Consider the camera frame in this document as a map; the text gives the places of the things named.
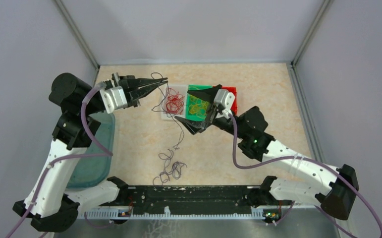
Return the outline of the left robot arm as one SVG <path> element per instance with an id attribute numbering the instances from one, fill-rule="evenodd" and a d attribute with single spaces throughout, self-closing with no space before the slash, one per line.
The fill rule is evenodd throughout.
<path id="1" fill-rule="evenodd" d="M 71 73 L 58 75 L 52 83 L 49 100 L 61 108 L 62 114 L 33 189 L 24 200 L 13 205 L 20 221 L 30 219 L 31 226 L 45 236 L 66 231 L 79 215 L 100 205 L 126 203 L 132 208 L 127 184 L 116 177 L 81 191 L 67 192 L 66 187 L 81 159 L 97 157 L 87 153 L 92 144 L 101 149 L 101 157 L 113 155 L 96 139 L 101 124 L 92 114 L 138 107 L 142 98 L 167 82 L 166 77 L 136 78 L 115 73 L 111 79 L 90 86 Z"/>

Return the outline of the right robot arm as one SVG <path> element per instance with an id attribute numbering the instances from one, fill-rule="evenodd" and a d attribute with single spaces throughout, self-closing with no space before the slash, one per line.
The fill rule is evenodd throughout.
<path id="1" fill-rule="evenodd" d="M 260 190 L 263 203 L 273 204 L 276 200 L 309 203 L 332 218 L 349 218 L 359 190 L 353 167 L 323 164 L 285 146 L 266 132 L 268 123 L 259 107 L 253 106 L 236 115 L 232 110 L 235 95 L 221 85 L 187 93 L 208 104 L 203 121 L 178 118 L 191 134 L 216 126 L 233 136 L 232 161 L 237 168 L 245 169 L 236 158 L 240 150 L 247 158 L 257 161 L 256 167 L 275 164 L 298 177 L 298 181 L 266 177 Z"/>

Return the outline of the green plastic bin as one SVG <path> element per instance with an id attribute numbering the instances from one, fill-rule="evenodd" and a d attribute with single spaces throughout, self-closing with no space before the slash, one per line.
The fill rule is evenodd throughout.
<path id="1" fill-rule="evenodd" d="M 204 121 L 209 103 L 187 93 L 185 118 L 194 121 Z"/>

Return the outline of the white plastic bin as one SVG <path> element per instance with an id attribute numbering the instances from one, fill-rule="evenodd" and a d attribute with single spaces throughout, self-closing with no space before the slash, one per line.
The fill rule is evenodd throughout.
<path id="1" fill-rule="evenodd" d="M 162 104 L 160 114 L 162 120 L 170 120 L 175 116 L 185 118 L 188 85 L 169 84 L 162 87 Z"/>

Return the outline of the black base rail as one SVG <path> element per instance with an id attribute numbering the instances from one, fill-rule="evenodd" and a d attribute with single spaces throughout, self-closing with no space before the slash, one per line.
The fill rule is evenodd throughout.
<path id="1" fill-rule="evenodd" d="M 152 186 L 122 189 L 104 206 L 126 206 L 134 215 L 156 215 L 168 207 L 173 215 L 249 214 L 261 206 L 290 205 L 273 198 L 259 185 Z"/>

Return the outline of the aluminium frame rail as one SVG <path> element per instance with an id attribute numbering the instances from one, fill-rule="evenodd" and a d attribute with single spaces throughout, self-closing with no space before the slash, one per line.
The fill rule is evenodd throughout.
<path id="1" fill-rule="evenodd" d="M 87 189 L 65 189 L 61 198 L 56 197 L 56 193 L 52 192 L 50 196 L 39 196 L 41 202 L 54 202 L 56 204 L 56 217 L 67 218 L 70 221 L 80 216 L 92 216 L 92 211 L 98 207 L 105 207 L 104 203 L 114 201 L 120 194 L 122 189 L 130 186 L 124 181 L 117 178 L 110 178 L 97 186 Z M 278 220 L 281 218 L 281 213 L 278 207 L 261 206 L 253 208 L 249 214 L 228 214 L 228 215 L 173 215 L 168 207 L 165 207 L 164 213 L 150 215 L 134 215 L 131 208 L 120 206 L 122 210 L 114 215 L 114 219 L 173 219 L 173 218 L 188 218 L 188 219 L 251 219 L 260 218 L 268 220 Z"/>

